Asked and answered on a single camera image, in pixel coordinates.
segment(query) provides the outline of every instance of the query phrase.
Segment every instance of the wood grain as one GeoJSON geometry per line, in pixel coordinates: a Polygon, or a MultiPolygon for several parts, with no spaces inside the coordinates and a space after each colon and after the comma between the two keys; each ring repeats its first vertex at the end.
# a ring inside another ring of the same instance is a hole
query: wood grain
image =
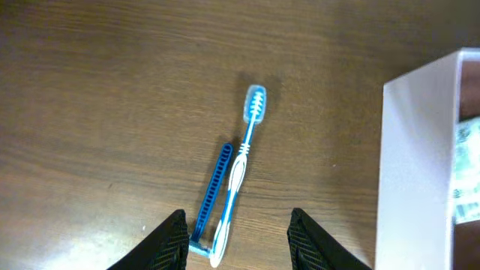
{"type": "Polygon", "coordinates": [[[372,266],[382,85],[478,45],[465,4],[3,1],[0,269],[105,269],[175,209],[192,230],[252,83],[268,111],[220,268],[290,269],[293,207],[372,266]]]}

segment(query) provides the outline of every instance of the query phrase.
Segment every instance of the black object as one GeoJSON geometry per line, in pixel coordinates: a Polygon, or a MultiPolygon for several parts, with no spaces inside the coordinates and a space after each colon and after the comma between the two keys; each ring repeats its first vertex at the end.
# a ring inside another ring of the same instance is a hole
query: black object
{"type": "MultiPolygon", "coordinates": [[[[286,234],[293,270],[371,270],[300,208],[286,234]]],[[[184,270],[188,242],[185,212],[176,210],[109,270],[184,270]]]]}
{"type": "Polygon", "coordinates": [[[300,208],[286,234],[293,270],[370,270],[300,208]]]}
{"type": "Polygon", "coordinates": [[[109,270],[183,270],[187,255],[185,211],[176,210],[109,270]]]}

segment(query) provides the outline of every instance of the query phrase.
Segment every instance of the toothbrush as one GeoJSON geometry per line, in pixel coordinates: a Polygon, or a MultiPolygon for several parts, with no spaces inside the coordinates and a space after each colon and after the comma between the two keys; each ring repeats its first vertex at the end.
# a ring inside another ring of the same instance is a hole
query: toothbrush
{"type": "Polygon", "coordinates": [[[233,161],[230,171],[228,193],[226,195],[226,205],[223,209],[222,218],[217,225],[217,230],[213,239],[209,257],[210,265],[217,268],[224,257],[225,248],[227,247],[228,233],[230,230],[230,222],[232,221],[233,206],[236,197],[242,185],[245,171],[247,169],[248,152],[254,135],[255,126],[260,124],[266,111],[267,93],[265,87],[261,85],[251,85],[248,88],[247,97],[245,98],[243,119],[248,123],[247,133],[243,139],[243,143],[238,150],[238,155],[233,161]]]}

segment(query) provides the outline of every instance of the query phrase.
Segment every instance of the toothbrush handle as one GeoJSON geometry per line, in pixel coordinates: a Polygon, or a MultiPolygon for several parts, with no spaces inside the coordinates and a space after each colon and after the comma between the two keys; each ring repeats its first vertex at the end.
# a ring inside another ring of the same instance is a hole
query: toothbrush handle
{"type": "Polygon", "coordinates": [[[214,235],[213,247],[211,249],[211,267],[217,268],[224,256],[230,231],[230,221],[233,215],[233,206],[235,205],[237,194],[245,177],[246,169],[247,153],[243,152],[233,161],[228,184],[228,194],[226,195],[226,207],[223,209],[222,218],[218,223],[217,231],[214,235]]]}

